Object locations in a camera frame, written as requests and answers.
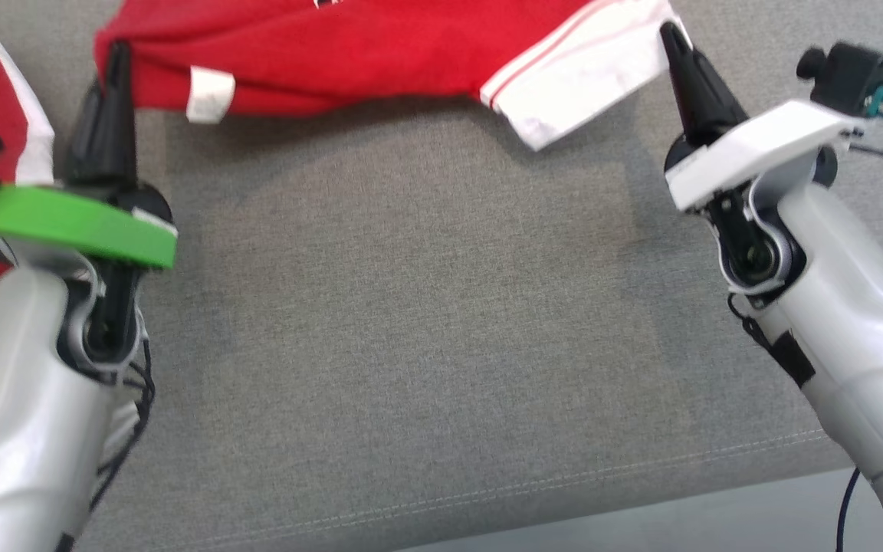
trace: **green strap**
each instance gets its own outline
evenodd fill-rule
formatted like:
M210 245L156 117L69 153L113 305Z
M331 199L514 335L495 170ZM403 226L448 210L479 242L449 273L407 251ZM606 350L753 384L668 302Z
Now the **green strap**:
M52 188L0 186L0 235L152 268L172 268L176 260L168 228Z

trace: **seam stitching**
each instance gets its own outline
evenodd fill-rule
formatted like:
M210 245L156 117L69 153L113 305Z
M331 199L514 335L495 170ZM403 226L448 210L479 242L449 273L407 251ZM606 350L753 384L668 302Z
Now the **seam stitching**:
M489 489L481 489L478 491L471 491L471 492L461 493L461 494L456 494L456 495L451 495L451 496L432 498L432 499L428 499L428 500L407 502L407 503L397 504L397 505L393 505L393 506L375 508L372 510L354 511L354 513L351 513L351 514L340 514L340 516L322 517L322 518L318 518L318 520L301 521L300 523L296 523L296 524L285 524L285 525L279 525L279 527L264 528L264 530L241 532L241 534L222 535L221 537L212 537L212 538L207 538L207 539L203 539L203 540L199 540L199 541L189 542L186 544L164 545L164 546L159 546L159 547L155 547L155 548L150 548L147 550L148 550L148 552L158 552L158 551L171 550L171 549L188 548L188 549L192 550L193 552L205 551L205 550L211 550L214 548L220 548L222 546L231 546L231 545L235 545L235 544L246 544L246 543L263 541L264 539L267 539L267 538L294 537L294 535L298 535L298 534L309 534L310 532L316 532L316 531L328 531L328 530L333 530L334 528L341 528L341 527L353 527L353 525L368 524L368 523L372 523L373 521L388 520L388 518L397 518L400 516L410 516L410 514L420 514L420 513L423 513L423 511L434 511L434 510L439 510L439 509L444 509L444 508L452 508L455 506L463 506L466 504L487 502L487 501L495 500L498 498L518 496L518 495L522 495L522 494L529 494L529 493L533 493L533 492L539 492L542 490L550 490L550 489L560 488L560 487L570 486L570 485L579 485L579 483L595 481L598 479L603 480L603 479L609 479L609 478L619 478L619 476L623 476L623 475L644 474L644 472L659 471L659 469L665 469L665 468L675 468L675 467L677 467L677 465L686 465L686 464L691 464L692 462L712 462L715 460L722 460L722 458L736 457L736 455L746 455L746 454L750 454L750 453L754 453L754 452L773 450L773 449L777 449L777 448L786 447L789 445L795 445L798 443L805 443L807 441L820 440L823 438L823 436L800 439L800 440L796 440L796 441L793 441L790 443L784 443L782 445L773 445L770 447L753 448L753 450L742 451L740 453L716 455L716 457L705 458L704 460L700 460L700 461L693 460L693 458L704 457L704 455L728 453L728 452L736 451L739 449L760 447L761 445L775 443L775 442L782 441L785 439L791 439L792 437L803 437L806 435L812 435L814 433L820 433L822 431L823 431L822 429L800 431L798 433L783 435L781 437L774 437L772 439L764 439L761 441L756 441L754 443L744 443L744 444L734 445L734 446L725 447L725 448L712 448L711 450L700 452L700 453L676 455L675 457L662 458L661 460L635 462L635 464L613 465L612 467L609 467L609 468L593 469L592 471L582 471L582 472L579 472L579 474L557 475L557 476L554 476L554 478L544 478L544 479L537 479L537 480L533 480L533 481L527 481L527 482L523 482L523 483L514 483L514 485L505 485L505 486L493 487L493 488L489 488ZM600 474L608 474L609 472L617 472L617 471L627 471L627 472L626 472L626 474L603 475L603 476L600 475ZM595 478L586 478L586 476L588 476L588 475L599 475L599 476L596 476ZM578 480L560 483L559 485L546 485L546 483L557 483L558 481L565 481L567 479L574 479L574 478L578 478ZM535 487L535 488L525 488L524 490L519 490L519 491L515 491L512 493L504 493L505 491L520 489L523 487ZM480 495L493 495L493 496L488 496L488 497L481 496L480 497ZM469 497L480 497L480 498L474 498L473 500L468 500L468 501L455 502L455 503L451 503L451 504L441 504L441 505L436 505L436 506L430 506L427 508L417 509L421 506L427 506L430 504L437 504L439 502L456 501L456 500L460 500L463 498L469 498ZM415 508L415 510L396 511L396 510L405 510L405 509L409 509L409 508ZM385 514L387 511L395 511L395 513ZM368 516L375 516L375 514L385 514L385 516L368 517ZM361 520L344 521L344 520L354 520L354 518L361 518ZM336 521L344 521L344 522L341 524L334 524L334 523L336 523ZM291 531L291 532L287 531L287 530L296 530L299 527L309 527L309 525L323 525L323 526L322 527L312 527L312 528L309 528L309 530L305 530L305 531ZM242 538L242 537L243 537L242 540L231 540L234 538ZM200 548L190 548L192 546L198 546L201 544L208 545L208 546L204 546L204 547L200 547Z

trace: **white stripe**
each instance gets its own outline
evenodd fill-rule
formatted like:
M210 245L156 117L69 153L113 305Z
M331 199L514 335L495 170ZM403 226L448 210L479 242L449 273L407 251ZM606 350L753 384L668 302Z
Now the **white stripe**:
M595 0L502 67L480 98L540 150L666 69L659 27L669 20L682 27L667 0Z
M15 66L9 52L0 42L0 63L9 77L15 97L25 115L25 144L15 164L15 185L53 184L53 127L46 119L43 107L22 73Z
M575 11L574 15L571 15L567 21L562 22L562 24L558 25L553 32L544 36L542 41L530 46L527 51L513 58L511 62L501 67L501 69L495 72L493 77L490 77L490 80L487 80L486 84L483 84L483 87L481 88L480 98L483 100L483 104L490 104L490 102L493 101L493 94L495 94L495 91L500 90L500 87L504 85L505 81L509 80L509 77L516 74L517 71L522 69L522 67L526 66L533 59L537 58L537 56L540 56L549 50L550 46L561 38L561 35L564 35L565 32L568 32L569 29L574 27L576 21L586 17L586 14L589 14L589 12L600 10L614 1L615 0L592 0L592 2L585 4L584 8Z

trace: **gray fabric surface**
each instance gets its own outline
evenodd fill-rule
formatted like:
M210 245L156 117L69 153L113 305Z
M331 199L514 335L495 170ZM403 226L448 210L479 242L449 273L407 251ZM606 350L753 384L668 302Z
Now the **gray fabric surface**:
M883 48L863 0L677 8L750 112L806 94L812 43ZM114 9L0 0L59 144ZM665 78L539 154L470 101L140 121L179 266L145 283L159 401L81 550L391 550L847 464L672 207ZM883 242L883 163L841 177Z

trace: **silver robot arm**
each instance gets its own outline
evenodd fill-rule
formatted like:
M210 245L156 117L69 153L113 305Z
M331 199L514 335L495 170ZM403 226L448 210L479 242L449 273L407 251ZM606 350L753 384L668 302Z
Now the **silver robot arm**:
M883 248L828 189L836 151L868 129L883 55L812 50L799 75L816 78L813 101L749 119L676 25L662 32L684 123L667 158L674 203L711 225L729 289L750 305L747 331L883 506Z
M0 551L66 550L87 523L115 391L58 356L69 300L47 270L0 280Z
M69 552L148 422L137 290L172 266L176 230L137 178L130 90L116 44L104 90L95 81L85 98L66 186L0 186L0 261L14 265L0 279L0 552Z

